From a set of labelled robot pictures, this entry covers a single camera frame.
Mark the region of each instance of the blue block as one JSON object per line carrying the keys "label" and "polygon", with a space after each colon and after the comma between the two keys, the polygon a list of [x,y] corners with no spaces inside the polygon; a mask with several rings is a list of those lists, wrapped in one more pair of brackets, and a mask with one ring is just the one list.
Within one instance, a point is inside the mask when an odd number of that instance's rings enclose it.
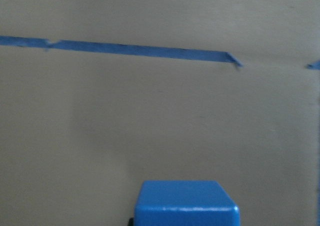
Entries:
{"label": "blue block", "polygon": [[238,206],[215,181],[145,181],[134,226],[239,226]]}

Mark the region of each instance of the blue tape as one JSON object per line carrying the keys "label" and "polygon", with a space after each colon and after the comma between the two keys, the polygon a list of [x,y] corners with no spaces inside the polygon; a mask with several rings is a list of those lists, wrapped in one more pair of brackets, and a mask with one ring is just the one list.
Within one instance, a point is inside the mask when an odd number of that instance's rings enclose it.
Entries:
{"label": "blue tape", "polygon": [[214,61],[233,63],[237,67],[243,66],[243,64],[239,60],[237,60],[234,56],[231,55],[231,53],[223,51],[183,49],[173,47],[139,46],[71,40],[60,40],[58,42],[51,43],[48,39],[43,38],[25,38],[12,36],[0,36],[0,45],[85,51],[120,55],[161,57],[184,60]]}
{"label": "blue tape", "polygon": [[308,64],[307,68],[310,70],[320,70],[320,60]]}

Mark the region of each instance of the horizontal blue tape line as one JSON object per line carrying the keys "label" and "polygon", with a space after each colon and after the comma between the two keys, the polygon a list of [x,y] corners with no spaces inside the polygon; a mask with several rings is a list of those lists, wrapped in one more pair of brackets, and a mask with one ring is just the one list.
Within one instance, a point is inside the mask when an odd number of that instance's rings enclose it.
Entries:
{"label": "horizontal blue tape line", "polygon": [[31,38],[31,37],[27,38],[27,37],[13,37],[13,36],[0,36],[0,45],[43,48],[43,49],[85,51],[85,52],[109,53],[109,54],[120,54],[120,55],[161,57],[161,58],[184,59],[184,60],[214,61],[214,62],[234,63],[238,67],[243,66],[243,64],[239,60],[237,60],[234,56],[231,55],[231,53],[222,52],[222,51],[211,51],[211,50],[139,46],[139,45],[126,45],[126,44],[102,43],[102,42],[85,42],[85,41],[72,41],[72,40],[60,40],[58,42],[51,43],[48,39],[44,39],[44,38]]}
{"label": "horizontal blue tape line", "polygon": [[320,60],[308,64],[308,69],[310,69],[310,70],[320,70]]}

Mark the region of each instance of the front face of blue block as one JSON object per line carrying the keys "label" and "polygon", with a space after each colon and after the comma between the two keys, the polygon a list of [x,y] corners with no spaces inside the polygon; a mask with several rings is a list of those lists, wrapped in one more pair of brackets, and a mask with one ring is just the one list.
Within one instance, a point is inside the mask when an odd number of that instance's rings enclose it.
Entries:
{"label": "front face of blue block", "polygon": [[215,181],[146,181],[134,226],[239,226],[237,205]]}

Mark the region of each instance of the gray surface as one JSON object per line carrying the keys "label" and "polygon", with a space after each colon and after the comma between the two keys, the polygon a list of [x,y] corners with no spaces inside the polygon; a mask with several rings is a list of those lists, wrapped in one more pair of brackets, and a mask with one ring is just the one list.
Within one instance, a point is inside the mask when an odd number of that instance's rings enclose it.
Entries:
{"label": "gray surface", "polygon": [[245,226],[316,222],[320,0],[0,0],[0,35],[231,51],[0,47],[0,225],[125,226],[143,180],[217,180]]}

